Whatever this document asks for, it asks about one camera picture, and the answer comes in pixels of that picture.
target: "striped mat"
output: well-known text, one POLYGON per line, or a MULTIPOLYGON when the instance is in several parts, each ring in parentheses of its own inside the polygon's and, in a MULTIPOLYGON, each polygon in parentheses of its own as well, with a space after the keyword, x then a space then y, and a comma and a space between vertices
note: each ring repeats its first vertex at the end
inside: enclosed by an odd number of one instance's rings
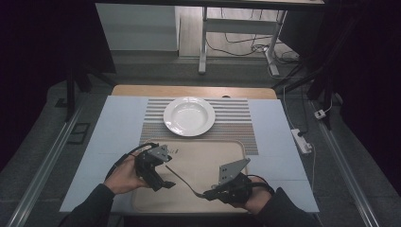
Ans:
MULTIPOLYGON (((173 98, 150 98, 142 127, 140 144, 150 139, 187 139, 170 131, 163 113, 173 98)), ((191 139, 237 140, 244 145, 247 155, 257 155, 257 145, 247 99, 205 98, 216 113, 215 124, 206 133, 191 139)))

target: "dark curtain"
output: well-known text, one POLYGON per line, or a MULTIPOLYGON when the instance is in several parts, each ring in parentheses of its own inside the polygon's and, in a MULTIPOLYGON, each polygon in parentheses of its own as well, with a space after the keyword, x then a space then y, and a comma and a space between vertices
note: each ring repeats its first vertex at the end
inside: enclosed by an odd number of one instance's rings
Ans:
POLYGON ((96 6, 86 1, 0 3, 1 161, 8 162, 72 64, 115 72, 96 6))
POLYGON ((401 195, 401 8, 374 0, 340 52, 334 90, 345 123, 401 195))

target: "metal frame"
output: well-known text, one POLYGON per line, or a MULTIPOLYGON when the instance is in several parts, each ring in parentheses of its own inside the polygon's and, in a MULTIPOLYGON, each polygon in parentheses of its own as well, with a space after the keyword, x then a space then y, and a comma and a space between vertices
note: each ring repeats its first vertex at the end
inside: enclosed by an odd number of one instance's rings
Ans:
POLYGON ((273 51, 278 39, 278 35, 280 34, 285 16, 286 16, 286 11, 279 11, 277 22, 245 21, 245 20, 216 19, 216 18, 209 19, 207 18, 207 7, 204 7, 203 18, 202 18, 199 74, 203 75, 206 73, 206 52, 207 52, 206 33, 221 32, 221 33, 272 35, 270 46, 265 50, 265 56, 268 61, 269 69, 272 76, 273 77, 280 76, 277 69, 277 65, 274 62, 273 51))
MULTIPOLYGON (((309 104, 312 111, 316 112, 317 109, 315 108, 313 103, 309 101, 309 104)), ((360 188, 357 179, 354 176, 354 173, 349 166, 347 159, 343 155, 343 152, 339 144, 337 143, 337 139, 334 136, 333 132, 328 130, 322 121, 319 121, 319 127, 327 145, 331 150, 331 153, 333 154, 333 158, 336 161, 337 166, 339 167, 342 178, 344 179, 345 184, 347 185, 348 190, 351 193, 351 196, 356 202, 357 209, 359 210, 360 216, 365 222, 365 225, 370 227, 380 226, 377 217, 375 216, 375 213, 372 209, 372 206, 366 198, 362 188, 360 188)))
POLYGON ((59 136, 44 157, 44 161, 42 162, 32 181, 30 182, 29 187, 27 188, 24 196, 18 203, 17 208, 14 210, 14 213, 12 214, 9 223, 7 224, 8 227, 24 226, 24 224, 26 223, 26 220, 29 217, 33 206, 35 205, 36 200, 39 198, 39 195, 41 194, 42 189, 44 188, 44 185, 48 177, 50 176, 54 165, 59 159, 61 151, 64 148, 65 143, 67 142, 70 132, 72 131, 75 123, 78 120, 82 107, 85 101, 88 99, 88 96, 89 95, 87 94, 81 94, 79 96, 75 113, 72 115, 69 122, 65 122, 59 133, 59 136))
MULTIPOLYGON (((324 11, 332 9, 327 4, 311 1, 299 3, 296 1, 259 1, 259 0, 96 0, 95 3, 153 5, 153 6, 183 6, 183 7, 210 7, 210 8, 237 8, 237 9, 277 9, 277 10, 303 10, 324 11)), ((353 6, 342 3, 343 8, 353 6)))

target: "person's arm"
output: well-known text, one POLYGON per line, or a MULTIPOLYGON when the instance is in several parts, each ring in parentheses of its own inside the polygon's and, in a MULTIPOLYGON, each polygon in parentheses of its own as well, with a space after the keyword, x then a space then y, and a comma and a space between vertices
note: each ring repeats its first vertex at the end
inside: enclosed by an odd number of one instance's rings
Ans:
POLYGON ((274 196, 266 202, 255 217, 266 226, 318 226, 313 217, 292 203, 281 187, 277 188, 274 196))
POLYGON ((147 186, 144 180, 136 176, 135 158, 130 155, 60 226, 107 226, 114 196, 147 186))
MULTIPOLYGON (((251 180, 256 183, 264 182, 257 177, 251 180)), ((277 188, 273 196, 264 187, 254 187, 253 193, 245 204, 233 204, 233 206, 248 210, 266 226, 318 226, 313 217, 292 203, 281 187, 277 188)))

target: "white cable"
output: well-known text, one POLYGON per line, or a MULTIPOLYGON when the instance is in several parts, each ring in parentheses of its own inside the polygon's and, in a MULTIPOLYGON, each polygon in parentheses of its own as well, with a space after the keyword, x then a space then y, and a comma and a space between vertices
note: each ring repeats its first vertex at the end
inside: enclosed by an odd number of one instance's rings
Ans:
MULTIPOLYGON (((314 194, 314 193, 315 193, 315 192, 314 192, 314 186, 315 186, 316 149, 315 149, 315 145, 314 145, 314 144, 310 143, 310 145, 311 145, 312 148, 313 148, 313 151, 312 151, 312 152, 314 152, 314 154, 313 154, 313 166, 312 166, 312 185, 311 185, 312 193, 314 194)), ((321 221, 321 218, 319 217, 319 215, 318 215, 318 214, 314 214, 314 216, 316 217, 316 219, 318 220, 318 222, 321 224, 321 226, 324 226, 323 223, 322 223, 322 221, 321 221)))
POLYGON ((333 106, 333 98, 331 98, 331 100, 330 100, 330 107, 324 112, 326 113, 326 112, 330 111, 332 106, 333 106))

